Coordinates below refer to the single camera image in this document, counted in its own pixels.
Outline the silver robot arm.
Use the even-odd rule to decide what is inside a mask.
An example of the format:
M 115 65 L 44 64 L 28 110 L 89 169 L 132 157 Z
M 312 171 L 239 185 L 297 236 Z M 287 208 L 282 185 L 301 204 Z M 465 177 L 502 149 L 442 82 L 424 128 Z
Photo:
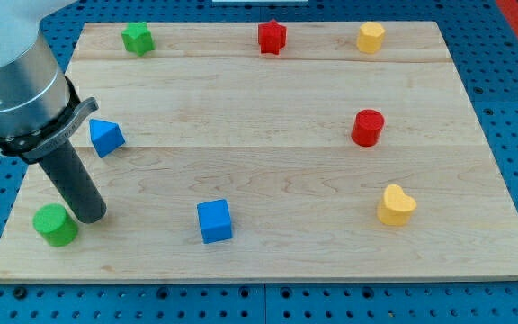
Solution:
M 0 138 L 44 128 L 67 107 L 67 81 L 40 31 L 71 0 L 0 0 Z

